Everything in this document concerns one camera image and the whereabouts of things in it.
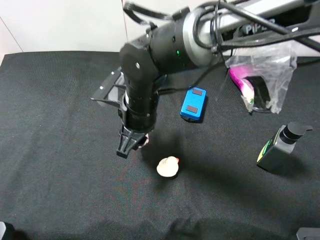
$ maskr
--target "black fabric surface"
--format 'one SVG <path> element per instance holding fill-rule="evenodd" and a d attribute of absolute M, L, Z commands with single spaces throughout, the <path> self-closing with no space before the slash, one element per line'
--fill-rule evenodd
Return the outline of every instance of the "black fabric surface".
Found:
<path fill-rule="evenodd" d="M 179 112 L 184 92 L 160 98 L 150 143 L 116 156 L 121 120 L 90 100 L 117 53 L 6 55 L 0 68 L 0 221 L 32 240 L 286 240 L 320 227 L 320 64 L 298 68 L 279 115 L 250 116 L 220 67 L 199 85 L 202 124 Z M 170 77 L 187 86 L 203 69 Z M 310 124 L 279 174 L 256 166 L 291 121 Z M 158 162 L 180 158 L 176 179 Z"/>

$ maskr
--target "robotic arm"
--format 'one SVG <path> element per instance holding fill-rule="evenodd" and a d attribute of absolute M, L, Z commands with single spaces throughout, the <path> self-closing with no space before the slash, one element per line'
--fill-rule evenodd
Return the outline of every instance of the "robotic arm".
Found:
<path fill-rule="evenodd" d="M 225 12 L 218 15 L 218 8 L 225 9 Z M 101 105 L 109 104 L 118 108 L 122 128 L 117 155 L 124 158 L 131 149 L 136 150 L 143 145 L 147 133 L 154 129 L 159 96 L 176 91 L 161 90 L 166 75 L 217 64 L 220 60 L 219 52 L 235 48 L 232 46 L 235 44 L 232 38 L 237 28 L 242 27 L 242 35 L 236 39 L 239 47 L 295 39 L 320 52 L 320 43 L 302 38 L 320 34 L 319 28 L 300 30 L 306 29 L 306 26 L 314 28 L 319 25 L 319 1 L 236 0 L 233 4 L 213 1 L 193 11 L 183 8 L 173 15 L 126 3 L 124 11 L 134 21 L 148 24 L 150 28 L 145 35 L 123 46 L 120 50 L 121 67 L 111 73 L 91 98 Z M 152 22 L 141 20 L 134 11 L 170 22 L 157 27 Z M 295 14 L 292 11 L 301 17 L 294 17 L 291 22 L 285 23 L 286 26 L 273 23 L 275 19 L 281 19 L 281 15 L 288 21 L 285 14 Z M 273 20 L 261 16 L 273 17 Z M 255 34 L 263 28 L 273 32 Z M 294 35 L 293 29 L 299 31 Z"/>

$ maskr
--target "clear plastic bag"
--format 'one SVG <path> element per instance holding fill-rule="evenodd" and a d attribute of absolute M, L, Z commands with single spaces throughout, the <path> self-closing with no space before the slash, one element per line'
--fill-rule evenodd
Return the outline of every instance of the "clear plastic bag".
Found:
<path fill-rule="evenodd" d="M 250 55 L 232 56 L 225 63 L 228 68 L 235 70 L 239 79 L 253 76 L 264 79 L 270 96 L 266 107 L 272 113 L 278 114 L 281 111 L 293 72 L 297 68 L 297 55 L 293 45 L 289 41 L 250 48 Z M 246 103 L 246 107 L 252 111 L 252 104 Z"/>

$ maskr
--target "blue object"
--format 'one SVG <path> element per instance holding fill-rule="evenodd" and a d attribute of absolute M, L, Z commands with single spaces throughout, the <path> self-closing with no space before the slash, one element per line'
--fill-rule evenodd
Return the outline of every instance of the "blue object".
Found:
<path fill-rule="evenodd" d="M 183 117 L 199 120 L 205 104 L 206 90 L 194 87 L 186 92 L 180 115 Z"/>

